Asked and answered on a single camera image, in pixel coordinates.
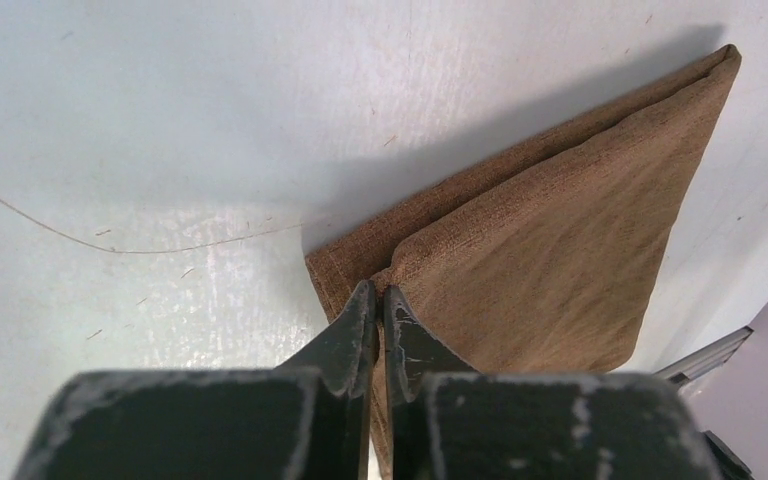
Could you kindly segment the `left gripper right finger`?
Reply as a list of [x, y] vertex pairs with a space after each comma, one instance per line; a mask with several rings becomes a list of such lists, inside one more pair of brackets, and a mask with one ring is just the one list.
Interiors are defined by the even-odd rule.
[[382, 300], [396, 479], [717, 479], [706, 438], [647, 374], [482, 374]]

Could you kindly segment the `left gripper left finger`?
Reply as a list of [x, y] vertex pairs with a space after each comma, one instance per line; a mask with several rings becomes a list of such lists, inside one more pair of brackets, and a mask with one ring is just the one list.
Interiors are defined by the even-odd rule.
[[376, 291], [271, 369], [109, 370], [66, 382], [18, 479], [363, 479]]

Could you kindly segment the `brown cloth napkin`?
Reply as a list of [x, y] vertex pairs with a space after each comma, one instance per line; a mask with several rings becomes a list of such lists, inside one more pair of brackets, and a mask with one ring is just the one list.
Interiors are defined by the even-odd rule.
[[[398, 288], [482, 374], [618, 374], [742, 63], [727, 45], [420, 192], [309, 253], [329, 319]], [[385, 335], [370, 437], [392, 475]]]

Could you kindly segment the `left aluminium corner post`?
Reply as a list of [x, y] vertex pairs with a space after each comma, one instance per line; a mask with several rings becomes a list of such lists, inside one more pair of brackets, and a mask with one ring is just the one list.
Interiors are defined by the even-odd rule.
[[654, 376], [681, 389], [725, 365], [753, 333], [751, 327], [744, 326], [662, 368]]

